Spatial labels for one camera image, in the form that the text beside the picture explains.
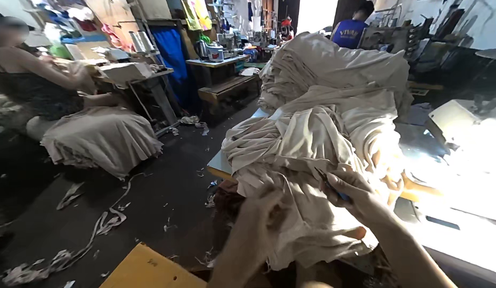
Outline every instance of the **thread spool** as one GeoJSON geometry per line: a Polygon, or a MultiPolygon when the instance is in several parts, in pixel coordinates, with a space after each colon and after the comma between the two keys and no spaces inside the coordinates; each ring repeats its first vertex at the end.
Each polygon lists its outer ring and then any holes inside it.
{"type": "Polygon", "coordinates": [[[134,31],[129,31],[130,37],[132,39],[132,44],[134,44],[134,49],[136,49],[136,52],[146,52],[145,46],[141,42],[141,39],[139,39],[139,36],[134,33],[134,31]]]}
{"type": "Polygon", "coordinates": [[[147,51],[155,50],[154,46],[149,40],[148,35],[144,31],[138,31],[138,36],[141,39],[141,43],[143,44],[143,46],[147,51]]]}

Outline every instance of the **white box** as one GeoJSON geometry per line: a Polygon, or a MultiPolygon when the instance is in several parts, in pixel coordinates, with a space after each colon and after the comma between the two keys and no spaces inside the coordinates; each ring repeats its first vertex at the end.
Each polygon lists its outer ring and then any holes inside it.
{"type": "Polygon", "coordinates": [[[113,82],[124,85],[128,81],[149,78],[153,72],[146,63],[115,63],[99,67],[100,71],[113,82]]]}

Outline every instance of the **stack of cut fabric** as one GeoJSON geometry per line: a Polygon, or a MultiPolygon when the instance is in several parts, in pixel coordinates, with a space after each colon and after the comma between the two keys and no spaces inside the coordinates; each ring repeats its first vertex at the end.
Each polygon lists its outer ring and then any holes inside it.
{"type": "Polygon", "coordinates": [[[395,202],[403,166],[393,120],[396,105],[405,110],[407,69],[401,55],[345,51],[314,34],[296,36],[264,68],[260,103],[276,111],[230,129],[222,151],[239,194],[257,195],[265,183],[284,193],[281,205],[290,212],[268,260],[273,270],[294,260],[308,267],[360,255],[378,244],[328,201],[314,167],[357,171],[389,205],[395,202]]]}
{"type": "Polygon", "coordinates": [[[163,144],[144,117],[120,107],[90,107],[59,119],[41,145],[54,164],[102,167],[124,179],[163,144]]]}
{"type": "Polygon", "coordinates": [[[313,85],[341,89],[375,82],[393,89],[399,115],[404,117],[413,97],[406,90],[410,67],[403,55],[404,51],[340,48],[319,34],[301,33],[278,49],[260,72],[259,106],[274,112],[313,85]]]}

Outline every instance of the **human arm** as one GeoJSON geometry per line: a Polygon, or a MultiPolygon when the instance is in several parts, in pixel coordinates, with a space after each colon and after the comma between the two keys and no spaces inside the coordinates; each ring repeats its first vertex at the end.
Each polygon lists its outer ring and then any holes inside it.
{"type": "Polygon", "coordinates": [[[75,69],[65,75],[27,51],[14,47],[6,49],[9,57],[14,59],[23,69],[70,90],[77,90],[88,76],[82,65],[75,66],[75,69]]]}
{"type": "Polygon", "coordinates": [[[322,183],[328,199],[336,206],[345,207],[360,223],[371,229],[402,287],[456,287],[360,174],[336,171],[327,176],[329,183],[339,192],[347,194],[351,202],[337,198],[322,183]]]}
{"type": "Polygon", "coordinates": [[[260,197],[244,201],[207,288],[244,287],[273,250],[286,210],[278,203],[283,191],[264,187],[260,197]]]}

